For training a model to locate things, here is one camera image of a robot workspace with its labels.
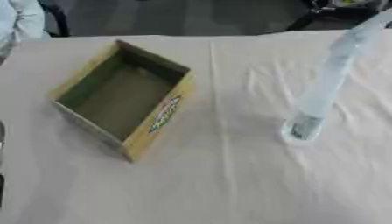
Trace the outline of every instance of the box side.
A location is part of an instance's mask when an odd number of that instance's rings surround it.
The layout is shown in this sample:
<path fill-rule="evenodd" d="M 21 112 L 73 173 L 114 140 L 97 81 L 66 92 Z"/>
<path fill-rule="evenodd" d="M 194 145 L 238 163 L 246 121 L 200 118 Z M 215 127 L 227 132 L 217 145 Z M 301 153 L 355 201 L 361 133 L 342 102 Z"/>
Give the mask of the box side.
<path fill-rule="evenodd" d="M 58 109 L 68 121 L 80 126 L 89 134 L 98 137 L 110 149 L 118 150 L 119 148 L 123 147 L 123 143 L 120 140 L 118 140 L 116 137 L 108 133 L 106 130 L 100 128 L 99 126 L 85 119 L 83 116 L 78 115 L 77 113 L 73 112 L 70 108 L 65 107 L 64 105 L 58 103 L 57 101 L 52 101 L 52 103 L 56 107 L 56 109 Z"/>
<path fill-rule="evenodd" d="M 48 96 L 52 100 L 59 99 L 66 91 L 71 89 L 74 85 L 76 85 L 80 80 L 89 75 L 95 68 L 97 68 L 103 61 L 112 57 L 119 50 L 118 44 L 115 42 L 111 45 L 108 45 L 101 52 L 95 55 L 91 60 L 89 60 L 82 69 L 77 71 L 71 78 L 66 80 L 63 84 L 56 87 L 52 91 L 49 92 Z"/>
<path fill-rule="evenodd" d="M 138 160 L 163 126 L 186 101 L 193 85 L 193 75 L 188 73 L 122 143 L 123 154 L 132 161 Z"/>

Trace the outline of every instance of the dark floor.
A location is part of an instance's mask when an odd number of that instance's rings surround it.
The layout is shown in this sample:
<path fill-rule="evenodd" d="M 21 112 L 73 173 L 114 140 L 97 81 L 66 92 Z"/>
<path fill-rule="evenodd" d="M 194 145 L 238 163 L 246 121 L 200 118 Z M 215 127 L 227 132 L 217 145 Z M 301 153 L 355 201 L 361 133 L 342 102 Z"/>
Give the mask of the dark floor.
<path fill-rule="evenodd" d="M 258 35 L 281 32 L 305 12 L 299 0 L 52 0 L 74 36 Z M 329 22 L 308 29 L 344 29 Z"/>

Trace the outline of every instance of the chair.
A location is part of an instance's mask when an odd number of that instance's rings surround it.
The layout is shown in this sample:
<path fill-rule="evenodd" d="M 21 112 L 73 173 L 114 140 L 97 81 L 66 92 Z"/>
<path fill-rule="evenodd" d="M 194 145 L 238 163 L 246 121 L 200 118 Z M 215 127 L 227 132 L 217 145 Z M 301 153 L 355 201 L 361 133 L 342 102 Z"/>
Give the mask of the chair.
<path fill-rule="evenodd" d="M 58 32 L 57 33 L 50 32 L 49 34 L 53 38 L 70 37 L 71 33 L 69 31 L 67 16 L 64 13 L 64 11 L 61 9 L 61 7 L 59 7 L 56 3 L 42 3 L 41 1 L 39 1 L 39 4 L 41 5 L 44 12 L 52 14 L 54 19 L 56 20 Z"/>
<path fill-rule="evenodd" d="M 355 6 L 346 7 L 336 6 L 331 3 L 330 0 L 302 0 L 302 2 L 308 11 L 305 15 L 287 27 L 287 32 L 303 30 L 306 26 L 321 18 L 352 20 L 361 23 L 377 14 L 378 11 L 385 6 L 387 1 L 381 0 L 377 4 L 370 3 L 374 1 L 367 1 L 367 4 L 361 6 L 358 6 L 357 4 Z"/>

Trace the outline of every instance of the water bottle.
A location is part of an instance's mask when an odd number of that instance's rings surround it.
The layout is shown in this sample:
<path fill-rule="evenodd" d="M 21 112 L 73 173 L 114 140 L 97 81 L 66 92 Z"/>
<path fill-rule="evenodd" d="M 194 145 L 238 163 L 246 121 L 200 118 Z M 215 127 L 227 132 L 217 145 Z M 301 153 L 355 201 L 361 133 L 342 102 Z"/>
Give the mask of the water bottle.
<path fill-rule="evenodd" d="M 332 44 L 330 56 L 316 80 L 299 97 L 294 111 L 283 124 L 281 134 L 284 141 L 309 143 L 319 135 L 327 112 L 333 105 L 359 48 L 379 34 L 390 20 L 392 9 L 359 24 Z"/>

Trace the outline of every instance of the person's arm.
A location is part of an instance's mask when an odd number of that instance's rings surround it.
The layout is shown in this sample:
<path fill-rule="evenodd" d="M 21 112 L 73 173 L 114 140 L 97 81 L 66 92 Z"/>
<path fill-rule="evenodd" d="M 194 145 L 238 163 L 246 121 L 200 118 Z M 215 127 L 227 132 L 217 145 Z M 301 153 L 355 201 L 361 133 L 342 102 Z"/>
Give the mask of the person's arm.
<path fill-rule="evenodd" d="M 9 0 L 0 0 L 0 64 L 12 47 L 13 29 L 17 13 Z"/>
<path fill-rule="evenodd" d="M 17 12 L 14 33 L 17 42 L 40 39 L 44 34 L 45 15 L 37 0 L 9 0 Z"/>

